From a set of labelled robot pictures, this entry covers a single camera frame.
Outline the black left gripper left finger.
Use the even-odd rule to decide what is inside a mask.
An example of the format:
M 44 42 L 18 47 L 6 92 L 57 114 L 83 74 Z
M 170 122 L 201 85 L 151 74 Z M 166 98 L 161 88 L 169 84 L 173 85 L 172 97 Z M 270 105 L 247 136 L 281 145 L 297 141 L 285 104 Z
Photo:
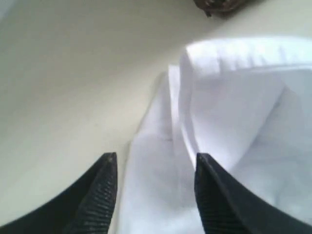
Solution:
M 106 234 L 117 199 L 117 155 L 104 153 L 58 196 L 7 224 L 9 234 Z

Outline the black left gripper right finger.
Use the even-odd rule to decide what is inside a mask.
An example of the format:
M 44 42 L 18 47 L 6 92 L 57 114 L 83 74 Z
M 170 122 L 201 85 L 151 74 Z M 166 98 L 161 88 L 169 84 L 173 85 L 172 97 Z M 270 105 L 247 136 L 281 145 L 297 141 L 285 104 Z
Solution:
M 311 225 L 265 202 L 209 154 L 196 155 L 195 199 L 207 234 L 310 234 Z

